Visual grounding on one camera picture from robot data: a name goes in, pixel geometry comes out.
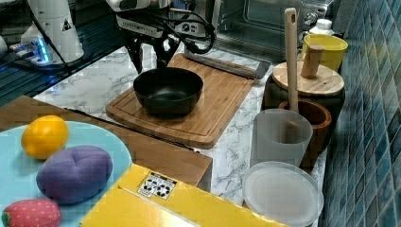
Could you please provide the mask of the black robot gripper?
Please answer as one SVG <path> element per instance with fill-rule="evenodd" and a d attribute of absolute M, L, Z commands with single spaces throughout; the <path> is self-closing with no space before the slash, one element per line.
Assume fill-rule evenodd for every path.
<path fill-rule="evenodd" d="M 132 10 L 117 12 L 115 17 L 138 74 L 143 71 L 143 44 L 153 46 L 158 68 L 167 67 L 181 42 L 174 34 L 181 16 L 170 10 Z"/>

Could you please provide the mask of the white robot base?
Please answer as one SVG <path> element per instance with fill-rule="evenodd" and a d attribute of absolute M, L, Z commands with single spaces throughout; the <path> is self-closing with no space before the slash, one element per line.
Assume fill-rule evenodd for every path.
<path fill-rule="evenodd" d="M 40 67 L 78 61 L 84 56 L 68 0 L 27 0 L 32 25 L 9 49 Z"/>

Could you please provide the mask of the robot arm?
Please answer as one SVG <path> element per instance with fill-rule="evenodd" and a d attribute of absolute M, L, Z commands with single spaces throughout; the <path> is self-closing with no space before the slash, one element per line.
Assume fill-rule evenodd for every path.
<path fill-rule="evenodd" d="M 106 0 L 115 12 L 124 45 L 138 73 L 143 71 L 143 44 L 152 46 L 157 68 L 166 67 L 180 45 L 171 38 L 165 18 L 172 0 Z"/>

